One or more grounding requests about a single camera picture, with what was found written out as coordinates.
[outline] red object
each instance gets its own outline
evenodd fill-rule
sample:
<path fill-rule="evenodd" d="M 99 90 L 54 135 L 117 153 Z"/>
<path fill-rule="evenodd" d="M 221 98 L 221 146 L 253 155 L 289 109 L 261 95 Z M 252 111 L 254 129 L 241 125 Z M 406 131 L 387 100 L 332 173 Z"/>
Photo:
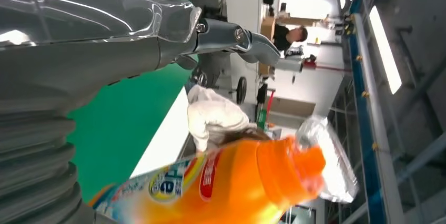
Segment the red object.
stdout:
<path fill-rule="evenodd" d="M 271 111 L 272 99 L 274 98 L 274 93 L 276 91 L 271 92 L 271 96 L 269 97 L 268 107 L 266 109 L 266 121 L 268 121 L 269 112 Z"/>
<path fill-rule="evenodd" d="M 316 62 L 312 62 L 309 60 L 305 60 L 303 61 L 303 67 L 305 69 L 324 69 L 324 70 L 334 70 L 336 72 L 345 72 L 345 73 L 350 73 L 351 70 L 350 69 L 341 69 L 341 68 L 336 68 L 336 67 L 331 67 L 331 66 L 322 66 L 322 65 L 317 65 Z"/>
<path fill-rule="evenodd" d="M 214 187 L 215 168 L 220 159 L 220 152 L 214 152 L 208 156 L 200 179 L 200 194 L 202 199 L 210 200 L 212 188 Z"/>
<path fill-rule="evenodd" d="M 305 60 L 305 61 L 303 61 L 303 67 L 304 68 L 316 69 L 316 62 L 312 62 L 310 60 Z"/>

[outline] logo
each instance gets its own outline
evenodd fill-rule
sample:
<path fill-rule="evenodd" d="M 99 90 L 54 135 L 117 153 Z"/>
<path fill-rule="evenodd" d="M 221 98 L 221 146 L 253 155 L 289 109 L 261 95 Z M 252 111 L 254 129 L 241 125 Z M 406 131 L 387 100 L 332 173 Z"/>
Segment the logo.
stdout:
<path fill-rule="evenodd" d="M 170 203 L 181 197 L 195 181 L 204 161 L 205 157 L 184 159 L 156 172 L 148 185 L 151 198 Z"/>
<path fill-rule="evenodd" d="M 214 187 L 215 168 L 220 159 L 220 152 L 209 154 L 203 172 L 200 178 L 200 195 L 203 200 L 208 201 L 212 197 L 212 188 Z"/>

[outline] metal rail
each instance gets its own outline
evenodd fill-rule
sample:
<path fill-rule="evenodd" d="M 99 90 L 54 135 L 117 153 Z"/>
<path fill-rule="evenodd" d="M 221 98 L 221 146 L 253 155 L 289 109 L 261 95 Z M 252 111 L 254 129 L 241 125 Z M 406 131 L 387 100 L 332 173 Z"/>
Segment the metal rail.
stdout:
<path fill-rule="evenodd" d="M 362 18 L 354 14 L 356 36 L 350 37 L 353 81 L 361 136 L 361 157 L 366 185 L 366 207 L 371 223 L 404 223 L 398 184 L 389 151 Z M 353 223 L 352 214 L 344 223 Z"/>

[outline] black shirt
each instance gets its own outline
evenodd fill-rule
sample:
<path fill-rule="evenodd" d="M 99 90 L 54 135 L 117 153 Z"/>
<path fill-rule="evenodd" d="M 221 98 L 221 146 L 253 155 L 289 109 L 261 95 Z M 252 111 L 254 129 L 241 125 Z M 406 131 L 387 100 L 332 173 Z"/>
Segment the black shirt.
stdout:
<path fill-rule="evenodd" d="M 278 50 L 288 50 L 291 47 L 291 43 L 287 40 L 289 31 L 285 26 L 278 24 L 274 26 L 274 45 Z"/>

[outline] man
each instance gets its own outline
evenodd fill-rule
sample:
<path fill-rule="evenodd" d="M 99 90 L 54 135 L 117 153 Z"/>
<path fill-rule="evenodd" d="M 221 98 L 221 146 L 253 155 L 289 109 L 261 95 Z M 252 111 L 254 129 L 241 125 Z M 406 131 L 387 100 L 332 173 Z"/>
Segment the man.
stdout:
<path fill-rule="evenodd" d="M 286 51 L 294 42 L 304 42 L 307 40 L 308 31 L 304 27 L 289 30 L 285 26 L 276 24 L 274 27 L 274 45 L 278 50 Z"/>

